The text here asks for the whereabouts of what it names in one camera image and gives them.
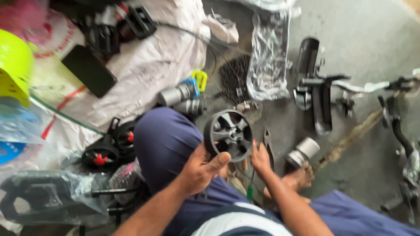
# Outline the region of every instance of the green wire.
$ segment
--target green wire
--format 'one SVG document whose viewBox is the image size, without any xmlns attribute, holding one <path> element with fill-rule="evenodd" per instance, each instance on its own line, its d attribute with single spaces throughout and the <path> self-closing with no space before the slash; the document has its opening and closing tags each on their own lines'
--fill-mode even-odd
<svg viewBox="0 0 420 236">
<path fill-rule="evenodd" d="M 82 126 L 82 127 L 84 127 L 84 128 L 87 128 L 87 129 L 89 129 L 89 130 L 91 130 L 91 131 L 93 131 L 93 132 L 95 132 L 95 133 L 97 133 L 97 134 L 100 134 L 100 135 L 104 135 L 104 134 L 105 134 L 105 133 L 103 133 L 103 132 L 100 132 L 100 131 L 99 131 L 99 130 L 97 130 L 97 129 L 94 129 L 94 128 L 92 128 L 92 127 L 88 126 L 88 125 L 85 125 L 85 124 L 83 124 L 82 122 L 77 121 L 77 120 L 73 119 L 72 117 L 70 117 L 70 116 L 68 116 L 68 115 L 66 115 L 66 114 L 64 114 L 64 113 L 62 113 L 61 111 L 59 111 L 59 110 L 57 110 L 57 109 L 53 108 L 52 106 L 48 105 L 47 103 L 43 102 L 41 99 L 39 99 L 37 96 L 35 96 L 35 95 L 33 95 L 33 94 L 31 94 L 31 98 L 33 98 L 35 101 L 37 101 L 37 102 L 41 103 L 41 104 L 42 104 L 44 107 L 46 107 L 47 109 L 49 109 L 49 110 L 51 110 L 51 111 L 55 112 L 56 114 L 58 114 L 58 115 L 60 115 L 60 116 L 62 116 L 62 117 L 64 117 L 64 118 L 68 119 L 69 121 L 71 121 L 71 122 L 73 122 L 73 123 L 76 123 L 76 124 L 78 124 L 78 125 L 80 125 L 80 126 Z"/>
</svg>

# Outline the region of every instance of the metal cylinder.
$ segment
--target metal cylinder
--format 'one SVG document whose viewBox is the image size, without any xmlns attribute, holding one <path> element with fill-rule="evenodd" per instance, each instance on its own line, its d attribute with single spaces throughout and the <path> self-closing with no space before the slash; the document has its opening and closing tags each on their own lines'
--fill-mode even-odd
<svg viewBox="0 0 420 236">
<path fill-rule="evenodd" d="M 204 101 L 200 99 L 192 99 L 177 103 L 173 109 L 185 115 L 202 115 L 206 110 Z"/>
<path fill-rule="evenodd" d="M 175 88 L 165 89 L 159 93 L 159 103 L 170 107 L 178 102 L 185 101 L 194 95 L 193 84 L 180 84 Z"/>
<path fill-rule="evenodd" d="M 305 161 L 312 158 L 319 150 L 318 143 L 307 137 L 296 146 L 295 150 L 287 155 L 286 160 L 296 169 L 299 169 Z"/>
</svg>

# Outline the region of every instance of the hand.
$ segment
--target hand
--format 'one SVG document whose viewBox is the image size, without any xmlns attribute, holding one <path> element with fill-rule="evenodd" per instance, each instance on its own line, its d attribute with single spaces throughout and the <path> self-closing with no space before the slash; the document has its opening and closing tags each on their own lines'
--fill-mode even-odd
<svg viewBox="0 0 420 236">
<path fill-rule="evenodd" d="M 272 171 L 270 166 L 270 156 L 268 155 L 265 146 L 254 139 L 252 143 L 251 165 L 261 177 L 261 174 Z"/>
<path fill-rule="evenodd" d="M 186 196 L 198 194 L 205 189 L 211 180 L 217 177 L 219 171 L 231 161 L 231 155 L 228 152 L 222 152 L 210 162 L 208 162 L 209 158 L 204 142 L 201 142 L 174 180 Z"/>
</svg>

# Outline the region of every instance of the person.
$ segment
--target person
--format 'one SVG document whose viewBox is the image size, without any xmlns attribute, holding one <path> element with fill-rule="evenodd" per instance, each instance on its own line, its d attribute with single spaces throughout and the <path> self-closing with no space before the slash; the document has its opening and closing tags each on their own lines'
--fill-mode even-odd
<svg viewBox="0 0 420 236">
<path fill-rule="evenodd" d="M 254 140 L 251 165 L 279 212 L 263 210 L 220 175 L 229 153 L 209 161 L 202 140 L 197 128 L 170 108 L 153 109 L 139 120 L 134 148 L 153 197 L 114 236 L 420 235 L 338 191 L 309 205 L 297 191 L 310 186 L 310 166 L 279 178 L 265 147 Z"/>
</svg>

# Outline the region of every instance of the pink plastic item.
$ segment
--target pink plastic item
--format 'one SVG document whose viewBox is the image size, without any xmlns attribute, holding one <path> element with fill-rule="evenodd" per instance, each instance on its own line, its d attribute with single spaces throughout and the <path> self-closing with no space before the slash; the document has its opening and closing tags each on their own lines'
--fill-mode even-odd
<svg viewBox="0 0 420 236">
<path fill-rule="evenodd" d="M 17 0 L 14 4 L 0 6 L 0 29 L 39 45 L 47 37 L 44 27 L 49 0 Z"/>
</svg>

